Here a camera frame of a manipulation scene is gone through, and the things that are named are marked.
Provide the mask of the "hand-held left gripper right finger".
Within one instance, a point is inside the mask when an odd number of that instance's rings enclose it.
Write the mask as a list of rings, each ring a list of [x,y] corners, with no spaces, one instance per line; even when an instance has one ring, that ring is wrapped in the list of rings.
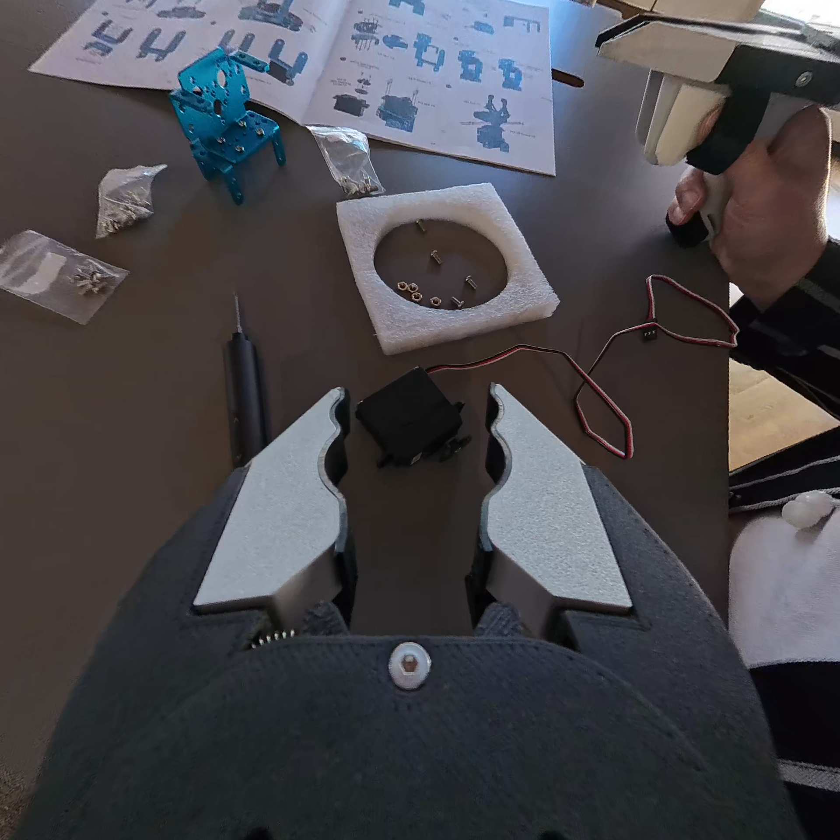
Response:
[[[562,636],[567,611],[626,617],[633,602],[578,455],[504,386],[489,386],[476,554],[465,578],[472,624],[512,605],[533,636]]]

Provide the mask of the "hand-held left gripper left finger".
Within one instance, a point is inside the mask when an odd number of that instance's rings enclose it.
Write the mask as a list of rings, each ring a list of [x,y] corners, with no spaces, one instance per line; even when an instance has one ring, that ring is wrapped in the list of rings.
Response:
[[[358,571],[346,500],[350,395],[334,387],[248,463],[193,601],[199,613],[259,609],[281,632],[321,602],[350,620]]]

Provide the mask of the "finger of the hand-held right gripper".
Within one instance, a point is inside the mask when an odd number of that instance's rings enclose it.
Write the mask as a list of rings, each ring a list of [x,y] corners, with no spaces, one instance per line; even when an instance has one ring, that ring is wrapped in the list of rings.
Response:
[[[600,48],[607,40],[650,23],[675,25],[682,28],[700,27],[719,33],[738,35],[772,35],[791,39],[819,49],[839,49],[839,28],[828,24],[804,23],[792,20],[776,23],[732,22],[674,15],[638,14],[601,32],[595,41]]]
[[[607,40],[601,46],[601,57],[667,76],[718,83],[744,36],[700,27],[650,23]]]

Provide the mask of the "black servo with striped cable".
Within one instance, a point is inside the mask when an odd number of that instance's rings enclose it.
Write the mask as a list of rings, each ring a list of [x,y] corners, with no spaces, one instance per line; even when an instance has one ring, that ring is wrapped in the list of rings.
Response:
[[[684,298],[708,309],[726,327],[726,339],[690,336],[667,328],[658,318],[655,284],[666,285]],[[381,450],[379,467],[388,465],[412,466],[431,455],[447,460],[465,447],[470,436],[461,437],[463,420],[462,402],[451,402],[433,381],[437,373],[475,371],[498,364],[518,353],[546,354],[561,357],[579,377],[574,393],[573,407],[581,431],[606,452],[627,460],[634,456],[635,441],[631,419],[594,379],[593,373],[606,357],[614,343],[626,336],[637,334],[645,342],[655,340],[660,334],[679,342],[697,347],[735,350],[738,347],[740,328],[724,308],[680,285],[664,275],[646,278],[647,317],[631,327],[614,332],[602,346],[591,365],[585,369],[569,353],[530,343],[514,344],[504,350],[479,360],[462,363],[415,366],[389,384],[358,402],[355,416]],[[592,392],[614,416],[623,430],[623,446],[618,447],[599,435],[589,424],[581,405],[581,394]]]

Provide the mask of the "clear bag of short screws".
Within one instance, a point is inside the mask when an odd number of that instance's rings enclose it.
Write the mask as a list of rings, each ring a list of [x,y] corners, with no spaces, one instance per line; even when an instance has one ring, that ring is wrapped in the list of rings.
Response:
[[[333,180],[348,198],[378,196],[385,189],[371,162],[367,136],[357,129],[309,125]]]

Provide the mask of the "blue metal bracket assembly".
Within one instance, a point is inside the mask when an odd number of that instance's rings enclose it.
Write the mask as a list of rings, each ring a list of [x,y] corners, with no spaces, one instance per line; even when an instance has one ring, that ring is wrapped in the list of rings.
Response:
[[[215,48],[177,76],[170,100],[193,159],[204,177],[220,176],[235,204],[244,194],[235,167],[271,145],[278,165],[287,161],[280,127],[247,109],[250,101],[246,70],[266,73],[270,65],[250,54]]]

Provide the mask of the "person's right forearm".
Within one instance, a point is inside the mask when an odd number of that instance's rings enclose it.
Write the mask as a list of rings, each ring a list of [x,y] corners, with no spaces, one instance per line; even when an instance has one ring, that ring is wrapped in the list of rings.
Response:
[[[839,418],[839,244],[829,239],[814,267],[764,311],[741,297],[735,361],[800,393]]]

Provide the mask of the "dark desk with wooden edge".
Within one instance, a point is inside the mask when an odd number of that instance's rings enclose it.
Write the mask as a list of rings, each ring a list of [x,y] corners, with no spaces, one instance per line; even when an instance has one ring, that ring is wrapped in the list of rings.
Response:
[[[241,171],[245,203],[206,182],[164,91],[94,87],[30,65],[87,2],[2,2],[2,240],[26,229],[129,271],[86,326],[2,292],[2,835],[32,795],[69,692],[150,557],[228,476],[224,349],[234,292],[259,349],[269,433],[326,391],[358,401],[415,366],[471,361],[524,342],[588,365],[640,322],[644,279],[663,273],[725,301],[703,248],[664,224],[680,168],[647,164],[635,124],[646,73],[600,59],[618,3],[551,2],[557,175],[544,177],[373,143],[388,195],[489,182],[560,297],[549,320],[385,356],[350,272],[340,189],[305,129],[280,119],[288,163]],[[167,164],[154,215],[96,239],[111,169]],[[465,403],[471,443],[445,463],[375,465],[352,421],[348,500],[363,634],[469,629],[469,570],[484,468],[487,386],[503,384],[597,466],[727,608],[728,360],[669,339],[616,343],[597,381],[630,416],[635,457],[581,432],[576,379],[555,356],[517,353],[436,382]]]

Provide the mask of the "person's right hand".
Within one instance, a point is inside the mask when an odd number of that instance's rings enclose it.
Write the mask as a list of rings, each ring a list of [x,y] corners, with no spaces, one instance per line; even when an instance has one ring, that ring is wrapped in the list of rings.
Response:
[[[826,249],[831,142],[825,113],[809,106],[769,144],[751,142],[723,174],[730,196],[710,250],[762,312],[803,280]]]

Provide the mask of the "black screwdriver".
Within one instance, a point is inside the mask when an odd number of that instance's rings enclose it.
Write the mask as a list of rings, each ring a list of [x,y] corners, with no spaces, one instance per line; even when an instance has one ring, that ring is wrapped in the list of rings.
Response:
[[[269,442],[256,346],[244,330],[240,303],[234,292],[234,330],[224,359],[227,376],[227,414],[234,467],[245,466]]]

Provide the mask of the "open instruction booklet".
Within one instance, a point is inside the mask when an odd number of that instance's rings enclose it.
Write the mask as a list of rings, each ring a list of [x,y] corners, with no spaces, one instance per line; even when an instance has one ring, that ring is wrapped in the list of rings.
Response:
[[[516,2],[95,2],[31,71],[164,90],[242,50],[252,100],[299,125],[555,175],[550,11]]]

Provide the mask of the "person's striped black shirt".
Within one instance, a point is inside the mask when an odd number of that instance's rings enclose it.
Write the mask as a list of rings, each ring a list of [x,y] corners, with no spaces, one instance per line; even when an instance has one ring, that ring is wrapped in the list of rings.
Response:
[[[837,428],[729,478],[729,632],[809,838],[839,838],[839,510],[804,530],[781,510],[809,490],[838,499],[838,489]]]

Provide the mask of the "white foam square with hole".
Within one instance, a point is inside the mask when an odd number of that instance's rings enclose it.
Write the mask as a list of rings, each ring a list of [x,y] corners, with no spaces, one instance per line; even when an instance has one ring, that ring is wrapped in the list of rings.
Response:
[[[355,284],[386,355],[420,350],[550,318],[560,304],[519,227],[488,182],[337,203]],[[494,245],[507,268],[500,294],[474,308],[425,308],[390,289],[375,251],[394,229],[417,220],[450,222]]]

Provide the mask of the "white drawstring toggle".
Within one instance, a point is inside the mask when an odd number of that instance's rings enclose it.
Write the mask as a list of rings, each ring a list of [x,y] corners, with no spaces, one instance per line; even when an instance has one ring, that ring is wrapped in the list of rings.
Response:
[[[810,529],[828,518],[838,505],[838,499],[826,491],[809,490],[785,502],[781,517],[796,530]]]

